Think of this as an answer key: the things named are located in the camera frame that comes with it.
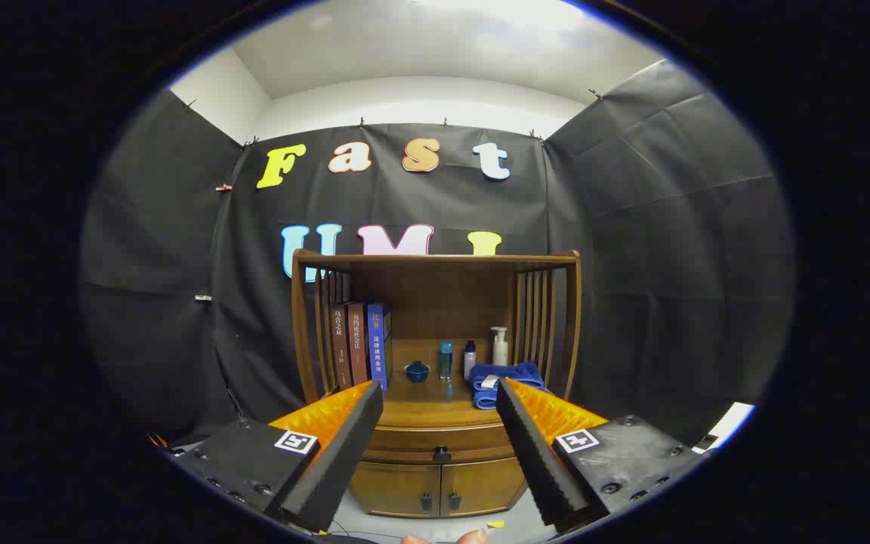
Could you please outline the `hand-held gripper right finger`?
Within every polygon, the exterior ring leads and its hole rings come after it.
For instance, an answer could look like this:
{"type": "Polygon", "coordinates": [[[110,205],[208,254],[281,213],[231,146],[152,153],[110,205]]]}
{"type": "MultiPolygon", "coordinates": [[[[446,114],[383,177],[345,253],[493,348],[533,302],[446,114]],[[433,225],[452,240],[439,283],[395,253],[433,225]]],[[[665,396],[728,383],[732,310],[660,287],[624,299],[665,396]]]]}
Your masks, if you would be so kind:
{"type": "Polygon", "coordinates": [[[705,456],[641,416],[607,419],[513,379],[496,409],[542,522],[572,533],[674,486],[705,456]]]}

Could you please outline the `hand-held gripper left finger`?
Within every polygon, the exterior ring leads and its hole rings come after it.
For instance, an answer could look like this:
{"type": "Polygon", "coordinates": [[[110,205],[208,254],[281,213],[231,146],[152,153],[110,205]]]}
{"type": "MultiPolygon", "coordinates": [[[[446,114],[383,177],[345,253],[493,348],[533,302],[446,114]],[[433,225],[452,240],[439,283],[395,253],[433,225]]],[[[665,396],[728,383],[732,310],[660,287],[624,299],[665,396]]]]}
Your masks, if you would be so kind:
{"type": "Polygon", "coordinates": [[[229,502],[326,531],[382,413],[382,387],[369,380],[273,422],[241,418],[173,460],[229,502]]]}

